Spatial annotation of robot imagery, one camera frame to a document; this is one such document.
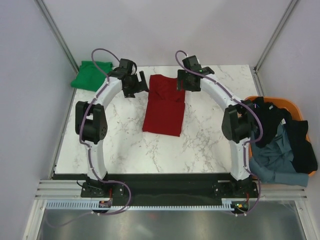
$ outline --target folded red shirt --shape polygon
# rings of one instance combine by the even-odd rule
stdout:
[[[179,137],[185,113],[184,90],[177,90],[177,79],[160,74],[150,76],[148,104],[143,132]]]

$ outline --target table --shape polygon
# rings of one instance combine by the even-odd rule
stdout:
[[[212,65],[219,81],[240,98],[257,95],[248,65]],[[178,66],[138,67],[147,83],[150,75],[177,77]],[[90,101],[94,92],[77,89],[56,163],[56,174],[85,174],[86,150],[75,132],[75,106]],[[180,137],[142,132],[148,93],[124,98],[120,92],[105,109],[108,133],[104,163],[110,174],[122,173],[221,173],[231,169],[231,153],[221,124],[224,111],[209,95],[186,92]]]

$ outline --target white wall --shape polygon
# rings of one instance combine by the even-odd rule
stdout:
[[[295,102],[309,122],[309,137],[320,160],[320,1],[300,1],[259,71],[266,95]],[[307,187],[320,229],[320,173]]]
[[[0,239],[20,240],[75,73],[33,0],[0,5]]]
[[[254,66],[290,0],[44,0],[78,64],[107,48],[139,66]],[[98,60],[112,60],[97,54]]]

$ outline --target orange bin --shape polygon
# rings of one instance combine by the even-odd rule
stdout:
[[[251,101],[255,100],[258,96],[249,96],[246,99],[249,99]],[[284,98],[280,98],[280,97],[270,97],[270,96],[265,96],[263,97],[264,101],[267,103],[273,103],[274,105],[276,105],[278,108],[280,109],[286,109],[289,113],[291,113],[292,119],[296,120],[296,121],[302,121],[303,117],[302,114],[299,110],[299,108],[297,107],[297,105],[295,105],[293,102],[284,99]],[[306,135],[306,140],[308,142],[310,142],[310,139],[308,137],[308,135]],[[249,146],[249,158],[252,157],[252,152],[251,152],[251,147]],[[309,173],[309,176],[313,176],[316,173],[316,171],[313,171],[311,173]]]

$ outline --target gray floor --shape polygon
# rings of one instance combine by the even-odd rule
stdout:
[[[81,210],[47,210],[62,224]],[[43,240],[305,240],[293,203],[260,202],[248,216],[218,211],[127,211],[88,215],[57,229],[42,226]]]

